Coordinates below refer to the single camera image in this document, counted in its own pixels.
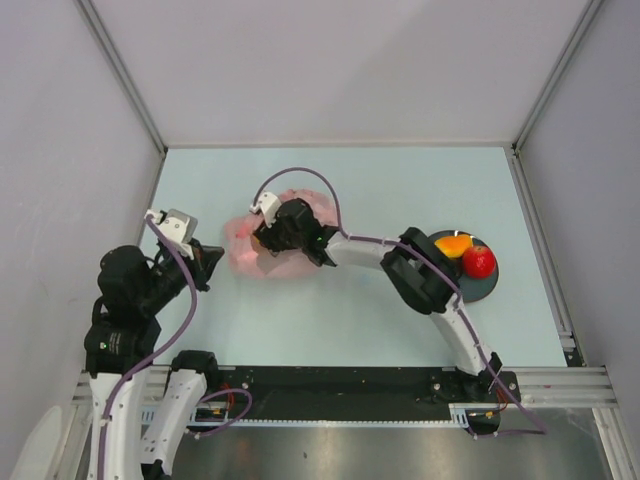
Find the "pink plastic bag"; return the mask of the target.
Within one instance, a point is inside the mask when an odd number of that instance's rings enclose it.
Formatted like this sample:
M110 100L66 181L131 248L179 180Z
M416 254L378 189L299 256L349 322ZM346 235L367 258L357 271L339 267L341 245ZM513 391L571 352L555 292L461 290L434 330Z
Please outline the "pink plastic bag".
M334 202L310 189L288 189L278 194L282 206L307 204L322 227L337 225ZM223 227L225 257L233 274L253 279L293 279L314 274L318 266L300 249L298 235L290 237L286 224L264 215L248 213L227 221Z

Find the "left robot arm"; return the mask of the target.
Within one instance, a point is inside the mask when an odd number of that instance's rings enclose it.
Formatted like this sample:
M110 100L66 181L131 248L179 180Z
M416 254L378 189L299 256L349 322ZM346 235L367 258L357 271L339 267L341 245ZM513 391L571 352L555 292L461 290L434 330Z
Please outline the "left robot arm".
M165 246L149 261L132 245L100 261L91 327L84 339L93 424L91 479L168 479L200 399L221 387L215 355L183 350L172 361L164 397L149 426L142 425L144 389L161 332L157 314L185 287L206 292L224 250L190 241L192 257L174 257Z

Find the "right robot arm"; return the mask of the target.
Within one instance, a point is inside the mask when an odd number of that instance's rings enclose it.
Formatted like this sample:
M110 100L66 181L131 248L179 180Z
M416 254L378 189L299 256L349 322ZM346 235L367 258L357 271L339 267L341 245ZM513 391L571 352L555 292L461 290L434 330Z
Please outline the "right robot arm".
M428 237L410 227L396 240L349 236L323 225L301 198L281 201L262 194L250 208L260 216L255 241L272 255L298 251L317 267L355 265L385 272L401 299L431 317L455 355L463 393L484 401L497 389L499 356L480 338L465 305L488 296L499 278L493 252L474 237L455 233L461 249L444 253L444 236Z

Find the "yellow fake fruit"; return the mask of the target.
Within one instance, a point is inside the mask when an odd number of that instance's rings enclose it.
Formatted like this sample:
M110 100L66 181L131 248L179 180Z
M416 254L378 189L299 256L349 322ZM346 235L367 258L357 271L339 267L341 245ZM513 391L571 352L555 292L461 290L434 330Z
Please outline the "yellow fake fruit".
M448 258L461 258L465 251L473 246L470 235L459 234L444 236L435 241L435 246Z

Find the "red fake apple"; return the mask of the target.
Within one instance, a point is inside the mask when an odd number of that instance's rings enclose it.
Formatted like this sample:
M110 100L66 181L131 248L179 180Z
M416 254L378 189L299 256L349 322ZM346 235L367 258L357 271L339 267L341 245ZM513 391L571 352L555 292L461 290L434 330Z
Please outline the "red fake apple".
M462 267L467 276L475 279L484 279L494 273L497 261L489 247L473 245L463 253Z

